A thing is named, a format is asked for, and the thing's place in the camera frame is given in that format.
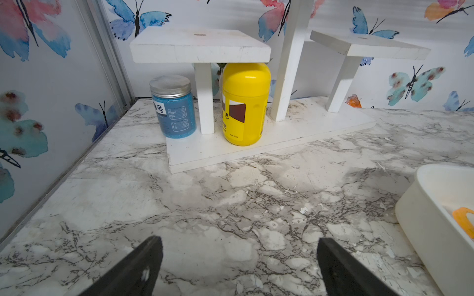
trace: shelf base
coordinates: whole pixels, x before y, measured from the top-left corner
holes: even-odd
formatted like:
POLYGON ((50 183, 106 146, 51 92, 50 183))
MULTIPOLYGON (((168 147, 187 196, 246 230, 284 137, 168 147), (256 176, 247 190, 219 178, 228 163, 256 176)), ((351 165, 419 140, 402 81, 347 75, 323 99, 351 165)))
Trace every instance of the shelf base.
POLYGON ((291 100, 286 119, 279 122, 270 119, 272 104, 268 103, 262 138, 243 147, 224 138, 222 108, 215 104, 214 134, 202 135, 199 118, 196 118, 198 126, 192 135, 183 139, 166 138, 170 171, 174 174, 375 126, 375 120, 347 104, 343 104, 338 113, 326 111, 327 100, 327 97, 291 100))

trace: marble countertop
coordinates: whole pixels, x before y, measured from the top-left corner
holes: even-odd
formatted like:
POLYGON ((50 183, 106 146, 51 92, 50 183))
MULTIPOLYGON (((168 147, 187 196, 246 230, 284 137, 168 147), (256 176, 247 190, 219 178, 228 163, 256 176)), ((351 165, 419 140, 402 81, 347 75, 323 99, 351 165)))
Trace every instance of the marble countertop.
POLYGON ((76 295, 155 234, 160 295, 326 295, 323 236, 400 295, 441 295, 394 206, 419 166, 473 166, 474 116, 362 111, 376 127, 171 175, 139 100, 0 252, 0 294, 76 295))

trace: pink butterfly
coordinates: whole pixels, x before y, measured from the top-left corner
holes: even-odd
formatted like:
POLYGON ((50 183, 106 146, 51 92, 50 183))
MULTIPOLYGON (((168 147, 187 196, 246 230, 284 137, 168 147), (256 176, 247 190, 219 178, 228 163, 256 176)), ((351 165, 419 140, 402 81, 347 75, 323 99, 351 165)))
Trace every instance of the pink butterfly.
POLYGON ((41 38, 54 52, 66 57, 71 49, 69 35, 46 16, 61 13, 59 0, 0 0, 0 46, 3 52, 28 60, 29 35, 37 46, 41 38))
MULTIPOLYGON (((263 38, 264 42, 270 40, 278 27, 280 31, 286 29, 286 19, 288 18, 288 11, 291 6, 291 0, 260 0, 266 7, 275 7, 272 10, 262 14, 258 19, 258 35, 263 38)), ((313 12, 311 18, 314 17, 318 8, 325 0, 316 0, 314 2, 313 12)))

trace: shelf leg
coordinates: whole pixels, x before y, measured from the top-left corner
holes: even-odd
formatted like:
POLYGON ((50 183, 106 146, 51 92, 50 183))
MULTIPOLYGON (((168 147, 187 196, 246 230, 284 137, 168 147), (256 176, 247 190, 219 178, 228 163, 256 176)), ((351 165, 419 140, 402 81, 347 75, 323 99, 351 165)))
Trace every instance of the shelf leg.
POLYGON ((212 105, 212 79, 210 63, 195 63, 194 76, 198 96, 201 134, 214 133, 214 108, 212 105))
POLYGON ((290 5, 288 23, 283 41, 282 56, 278 67, 275 95, 270 117, 282 121, 290 103, 293 84, 296 77, 301 51, 306 37, 306 29, 313 11, 312 0, 293 0, 290 5))
POLYGON ((349 87, 356 75, 361 60, 362 57, 360 56, 346 56, 344 58, 336 83, 334 84, 329 100, 326 103, 327 111, 335 113, 339 112, 342 103, 344 103, 344 100, 346 99, 346 94, 349 91, 349 87))

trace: jar label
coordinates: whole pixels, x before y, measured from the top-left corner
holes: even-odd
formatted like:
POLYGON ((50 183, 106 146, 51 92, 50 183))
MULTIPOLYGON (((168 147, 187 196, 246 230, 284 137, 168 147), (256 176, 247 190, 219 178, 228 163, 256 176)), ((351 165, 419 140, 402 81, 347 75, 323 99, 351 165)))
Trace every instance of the jar label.
POLYGON ((161 114, 161 115, 166 115, 166 109, 164 108, 164 104, 160 103, 160 102, 157 102, 155 100, 153 100, 153 102, 155 103, 156 112, 161 114))
POLYGON ((196 129, 191 94, 181 98, 161 99, 153 96, 153 103, 163 134, 170 138, 190 135, 196 129))

